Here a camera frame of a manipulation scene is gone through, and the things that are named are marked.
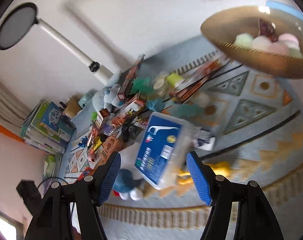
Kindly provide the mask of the blue white plush toy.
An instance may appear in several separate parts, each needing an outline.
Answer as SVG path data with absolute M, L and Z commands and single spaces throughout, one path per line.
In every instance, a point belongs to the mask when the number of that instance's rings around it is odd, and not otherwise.
M 143 192 L 139 189 L 142 182 L 143 179 L 135 179 L 130 170 L 120 169 L 112 189 L 119 194 L 122 200 L 131 198 L 138 201 L 143 198 Z

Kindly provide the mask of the small QR code box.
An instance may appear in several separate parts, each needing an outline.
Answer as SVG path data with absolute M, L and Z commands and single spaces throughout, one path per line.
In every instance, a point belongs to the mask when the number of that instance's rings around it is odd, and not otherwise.
M 210 130 L 199 128 L 193 137 L 193 147 L 204 151 L 211 151 L 215 145 L 216 137 Z

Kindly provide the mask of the blue floss pick box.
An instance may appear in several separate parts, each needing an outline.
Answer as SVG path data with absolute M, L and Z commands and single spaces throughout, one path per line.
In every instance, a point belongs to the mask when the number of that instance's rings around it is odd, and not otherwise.
M 194 132 L 195 126 L 187 120 L 152 113 L 135 161 L 135 167 L 152 187 L 162 190 L 175 185 Z

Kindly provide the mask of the dark red narrow box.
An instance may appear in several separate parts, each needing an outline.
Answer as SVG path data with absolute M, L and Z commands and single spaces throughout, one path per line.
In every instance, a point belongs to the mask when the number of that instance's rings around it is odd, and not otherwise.
M 278 41 L 276 25 L 261 18 L 258 20 L 258 35 L 267 37 L 271 42 Z

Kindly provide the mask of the orange small box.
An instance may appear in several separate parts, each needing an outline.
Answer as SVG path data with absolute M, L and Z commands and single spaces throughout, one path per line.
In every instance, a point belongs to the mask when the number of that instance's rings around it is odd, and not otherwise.
M 119 152 L 124 148 L 124 142 L 113 135 L 109 136 L 107 140 L 102 145 L 103 149 L 100 153 L 100 160 L 98 161 L 98 166 L 106 164 L 109 157 L 113 152 Z

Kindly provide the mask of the pastel plush toy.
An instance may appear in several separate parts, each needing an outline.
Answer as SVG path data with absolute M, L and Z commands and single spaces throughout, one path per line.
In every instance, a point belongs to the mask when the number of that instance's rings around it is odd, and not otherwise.
M 257 36 L 256 38 L 253 38 L 252 35 L 243 33 L 236 36 L 234 45 L 247 49 L 262 50 L 270 54 L 303 59 L 299 40 L 295 35 L 290 33 L 284 33 L 278 36 L 278 41 L 276 42 L 271 42 L 265 36 Z

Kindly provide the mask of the patterned woven table mat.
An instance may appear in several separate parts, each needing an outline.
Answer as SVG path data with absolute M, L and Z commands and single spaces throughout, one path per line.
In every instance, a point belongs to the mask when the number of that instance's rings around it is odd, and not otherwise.
M 263 188 L 285 239 L 303 235 L 303 109 L 288 83 L 237 62 L 203 87 L 211 99 L 191 123 L 216 138 L 207 164 L 223 164 L 229 179 Z M 187 177 L 144 199 L 111 196 L 99 209 L 109 239 L 199 239 L 210 209 Z

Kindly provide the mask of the light blue plastic dinosaur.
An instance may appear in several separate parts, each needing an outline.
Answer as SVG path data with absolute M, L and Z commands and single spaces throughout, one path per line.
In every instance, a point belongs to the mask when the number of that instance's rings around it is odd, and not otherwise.
M 177 118 L 194 118 L 203 112 L 203 108 L 194 104 L 181 104 L 172 105 L 171 107 L 166 109 L 166 111 L 169 115 Z

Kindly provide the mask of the colourful printed flat box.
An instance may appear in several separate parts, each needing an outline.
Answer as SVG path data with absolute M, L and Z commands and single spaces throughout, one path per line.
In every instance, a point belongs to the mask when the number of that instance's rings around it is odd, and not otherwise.
M 143 111 L 147 103 L 147 98 L 140 93 L 136 94 L 129 102 L 127 102 L 111 119 L 111 121 L 103 128 L 103 133 L 111 135 L 115 130 L 120 128 L 125 122 L 136 117 Z

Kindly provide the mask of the white cotton plush ball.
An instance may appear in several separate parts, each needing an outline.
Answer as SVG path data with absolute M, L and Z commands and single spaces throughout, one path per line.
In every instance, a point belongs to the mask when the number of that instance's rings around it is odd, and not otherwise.
M 198 92 L 191 98 L 191 101 L 200 108 L 206 108 L 211 102 L 211 98 L 204 92 Z

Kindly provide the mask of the long brown pencil box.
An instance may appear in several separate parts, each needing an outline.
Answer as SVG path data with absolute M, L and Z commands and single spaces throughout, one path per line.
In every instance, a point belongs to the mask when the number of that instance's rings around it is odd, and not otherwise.
M 217 71 L 231 63 L 230 58 L 211 59 L 200 65 L 190 76 L 184 78 L 177 88 L 169 92 L 173 102 L 183 104 L 190 99 Z

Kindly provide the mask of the teal plastic dinosaur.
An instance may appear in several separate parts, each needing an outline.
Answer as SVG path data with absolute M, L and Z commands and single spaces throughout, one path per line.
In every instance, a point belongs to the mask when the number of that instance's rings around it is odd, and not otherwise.
M 132 82 L 132 87 L 130 89 L 130 95 L 141 94 L 147 96 L 153 92 L 153 85 L 151 84 L 151 79 L 147 78 L 135 78 Z

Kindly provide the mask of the white lamp pole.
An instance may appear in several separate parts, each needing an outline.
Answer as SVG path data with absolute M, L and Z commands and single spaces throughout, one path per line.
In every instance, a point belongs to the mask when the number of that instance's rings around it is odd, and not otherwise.
M 62 45 L 67 51 L 74 55 L 81 63 L 83 63 L 102 84 L 107 85 L 114 77 L 111 70 L 91 59 L 87 54 L 81 51 L 76 45 L 74 45 L 70 40 L 64 37 L 43 19 L 38 18 L 37 25 L 51 38 Z

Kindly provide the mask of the dark red long box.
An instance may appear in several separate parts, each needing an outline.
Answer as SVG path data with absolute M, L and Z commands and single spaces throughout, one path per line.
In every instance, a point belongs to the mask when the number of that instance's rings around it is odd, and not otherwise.
M 122 83 L 122 85 L 117 93 L 119 100 L 122 100 L 122 101 L 128 100 L 130 90 L 133 85 L 133 81 L 137 77 L 144 60 L 145 60 L 145 55 L 143 54 L 138 57 L 138 59 L 134 62 L 134 65 L 129 69 L 129 71 L 125 77 L 125 80 Z

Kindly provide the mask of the gold ribbed glass bowl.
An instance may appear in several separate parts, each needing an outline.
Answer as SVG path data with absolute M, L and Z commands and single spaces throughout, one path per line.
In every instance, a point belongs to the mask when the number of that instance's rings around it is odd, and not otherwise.
M 267 74 L 303 79 L 303 21 L 266 6 L 226 9 L 201 32 L 228 57 Z

